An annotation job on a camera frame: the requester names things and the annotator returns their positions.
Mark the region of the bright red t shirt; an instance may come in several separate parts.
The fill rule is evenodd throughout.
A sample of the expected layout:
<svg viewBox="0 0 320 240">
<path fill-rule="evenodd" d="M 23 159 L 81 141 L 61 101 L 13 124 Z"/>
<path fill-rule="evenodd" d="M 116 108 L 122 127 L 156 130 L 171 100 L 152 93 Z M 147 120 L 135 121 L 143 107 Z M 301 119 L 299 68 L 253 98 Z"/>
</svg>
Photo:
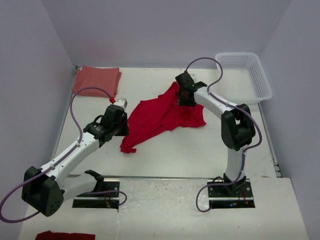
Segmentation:
<svg viewBox="0 0 320 240">
<path fill-rule="evenodd" d="M 120 151 L 135 153 L 136 145 L 141 144 L 165 131 L 178 127 L 200 128 L 206 125 L 204 107 L 178 105 L 179 86 L 173 82 L 165 93 L 157 98 L 142 100 L 130 114 L 127 122 L 129 134 L 120 145 Z"/>
</svg>

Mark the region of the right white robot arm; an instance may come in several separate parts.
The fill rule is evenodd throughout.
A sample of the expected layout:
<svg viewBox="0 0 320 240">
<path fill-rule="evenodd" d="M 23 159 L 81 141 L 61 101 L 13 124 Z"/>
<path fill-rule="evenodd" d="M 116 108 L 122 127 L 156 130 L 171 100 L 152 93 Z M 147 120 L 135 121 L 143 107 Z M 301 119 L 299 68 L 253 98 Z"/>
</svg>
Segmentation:
<svg viewBox="0 0 320 240">
<path fill-rule="evenodd" d="M 227 167 L 220 185 L 227 196 L 235 196 L 246 181 L 246 149 L 256 135 L 250 108 L 246 104 L 229 103 L 214 95 L 205 83 L 194 82 L 186 71 L 176 76 L 175 80 L 178 84 L 178 105 L 201 105 L 220 119 L 221 139 L 228 148 Z"/>
</svg>

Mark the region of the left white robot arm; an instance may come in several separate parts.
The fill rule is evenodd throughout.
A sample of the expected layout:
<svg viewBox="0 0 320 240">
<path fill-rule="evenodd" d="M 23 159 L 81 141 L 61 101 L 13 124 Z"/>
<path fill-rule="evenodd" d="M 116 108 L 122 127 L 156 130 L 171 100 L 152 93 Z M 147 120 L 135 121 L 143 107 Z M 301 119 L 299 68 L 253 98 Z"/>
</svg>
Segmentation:
<svg viewBox="0 0 320 240">
<path fill-rule="evenodd" d="M 50 217 L 69 199 L 86 194 L 101 195 L 105 187 L 104 178 L 99 173 L 87 170 L 75 178 L 68 178 L 68 175 L 112 137 L 128 135 L 126 107 L 125 99 L 115 101 L 60 155 L 40 168 L 30 167 L 24 174 L 26 185 L 22 188 L 22 200 Z"/>
</svg>

